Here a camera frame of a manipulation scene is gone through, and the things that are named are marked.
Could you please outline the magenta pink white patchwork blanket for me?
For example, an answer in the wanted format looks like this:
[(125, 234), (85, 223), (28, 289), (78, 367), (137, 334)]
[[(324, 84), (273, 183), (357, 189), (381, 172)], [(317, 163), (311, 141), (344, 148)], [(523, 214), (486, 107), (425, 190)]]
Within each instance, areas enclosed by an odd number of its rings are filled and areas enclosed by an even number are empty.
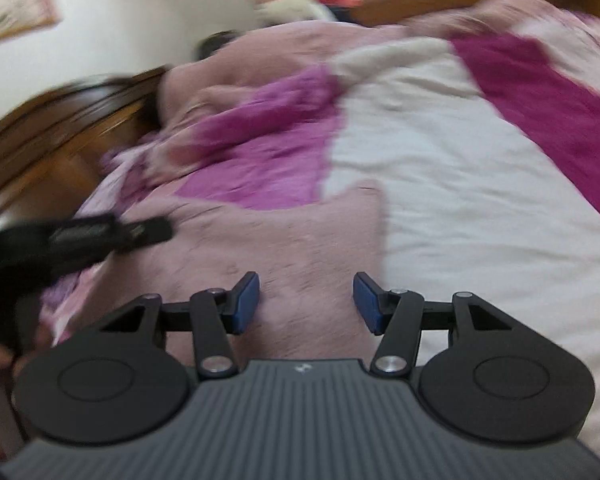
[(208, 88), (114, 157), (85, 210), (291, 209), (360, 182), (386, 198), (373, 276), (434, 299), (472, 290), (578, 356), (597, 387), (581, 436), (600, 454), (600, 21), (555, 10)]

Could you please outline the dark wooden headboard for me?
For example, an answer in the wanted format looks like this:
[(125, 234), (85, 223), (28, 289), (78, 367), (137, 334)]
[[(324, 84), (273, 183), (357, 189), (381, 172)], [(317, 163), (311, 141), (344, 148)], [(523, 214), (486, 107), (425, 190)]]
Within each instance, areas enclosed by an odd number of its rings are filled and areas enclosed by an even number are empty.
[(159, 130), (164, 66), (91, 76), (35, 96), (0, 120), (0, 230), (75, 214), (102, 182), (102, 156)]

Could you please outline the person's dark hair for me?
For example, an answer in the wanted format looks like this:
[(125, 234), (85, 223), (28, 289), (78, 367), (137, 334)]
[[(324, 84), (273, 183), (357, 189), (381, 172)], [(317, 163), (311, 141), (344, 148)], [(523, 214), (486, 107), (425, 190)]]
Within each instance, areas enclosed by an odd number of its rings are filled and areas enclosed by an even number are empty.
[(210, 58), (216, 51), (222, 49), (227, 44), (236, 40), (242, 36), (237, 30), (223, 30), (222, 32), (215, 32), (214, 34), (200, 40), (196, 47), (196, 58), (198, 61), (202, 61), (205, 58)]

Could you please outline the white plush toy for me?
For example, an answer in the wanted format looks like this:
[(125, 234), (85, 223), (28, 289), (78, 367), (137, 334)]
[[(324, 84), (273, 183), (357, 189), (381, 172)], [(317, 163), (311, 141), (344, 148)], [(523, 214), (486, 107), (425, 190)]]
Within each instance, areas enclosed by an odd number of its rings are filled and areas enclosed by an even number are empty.
[(258, 4), (256, 12), (258, 19), (268, 26), (303, 21), (336, 21), (332, 11), (317, 0), (273, 0)]

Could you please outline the dusty pink duvet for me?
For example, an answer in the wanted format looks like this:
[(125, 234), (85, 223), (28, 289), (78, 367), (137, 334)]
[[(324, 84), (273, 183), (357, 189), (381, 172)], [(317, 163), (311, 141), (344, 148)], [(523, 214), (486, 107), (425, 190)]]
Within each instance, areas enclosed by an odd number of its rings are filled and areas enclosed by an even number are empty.
[(183, 110), (211, 87), (258, 88), (347, 50), (410, 37), (506, 32), (527, 18), (555, 10), (545, 0), (481, 0), (469, 8), (415, 16), (396, 25), (303, 21), (256, 29), (208, 58), (169, 70), (158, 90), (160, 120), (165, 126), (176, 122)]

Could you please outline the pink cable-knit cardigan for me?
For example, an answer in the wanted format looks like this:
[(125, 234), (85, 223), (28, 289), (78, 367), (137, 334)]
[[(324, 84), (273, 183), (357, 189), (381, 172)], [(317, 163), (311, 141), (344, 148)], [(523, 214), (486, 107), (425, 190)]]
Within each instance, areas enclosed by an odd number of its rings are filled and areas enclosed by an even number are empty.
[(64, 340), (143, 294), (185, 301), (207, 288), (232, 288), (247, 272), (260, 276), (261, 299), (247, 330), (232, 341), (250, 359), (368, 361), (377, 339), (352, 300), (355, 273), (381, 269), (386, 198), (360, 182), (316, 204), (251, 210), (232, 204), (156, 196), (123, 216), (168, 217), (174, 237), (113, 255), (86, 271), (46, 321)]

